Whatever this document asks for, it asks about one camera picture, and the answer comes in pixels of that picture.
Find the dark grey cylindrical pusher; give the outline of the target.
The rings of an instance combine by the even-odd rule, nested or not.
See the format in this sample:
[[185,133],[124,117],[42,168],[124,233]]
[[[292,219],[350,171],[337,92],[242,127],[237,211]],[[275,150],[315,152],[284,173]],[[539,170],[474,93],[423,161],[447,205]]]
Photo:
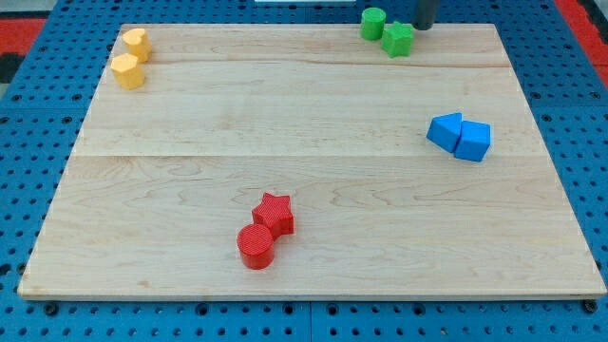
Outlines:
[[429,30],[436,19],[440,0],[417,0],[412,25],[417,30]]

